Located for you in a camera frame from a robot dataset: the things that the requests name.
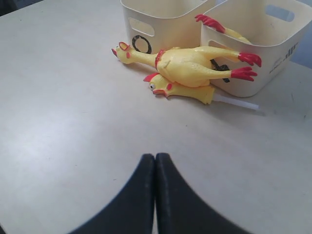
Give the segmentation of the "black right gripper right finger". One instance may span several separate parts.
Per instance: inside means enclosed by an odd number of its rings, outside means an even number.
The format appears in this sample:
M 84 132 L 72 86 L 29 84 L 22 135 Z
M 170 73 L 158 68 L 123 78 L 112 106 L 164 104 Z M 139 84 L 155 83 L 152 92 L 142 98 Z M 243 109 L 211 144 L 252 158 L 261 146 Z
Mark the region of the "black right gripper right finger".
M 248 234 L 205 203 L 167 153 L 156 155 L 156 215 L 159 234 Z

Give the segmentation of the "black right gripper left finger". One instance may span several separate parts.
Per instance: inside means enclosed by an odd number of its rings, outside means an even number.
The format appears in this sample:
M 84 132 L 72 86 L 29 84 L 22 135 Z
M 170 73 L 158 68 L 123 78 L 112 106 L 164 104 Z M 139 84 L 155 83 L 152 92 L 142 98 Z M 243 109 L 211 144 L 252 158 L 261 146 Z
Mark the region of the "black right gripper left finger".
M 151 234 L 155 209 L 155 158 L 143 154 L 112 201 L 73 234 Z

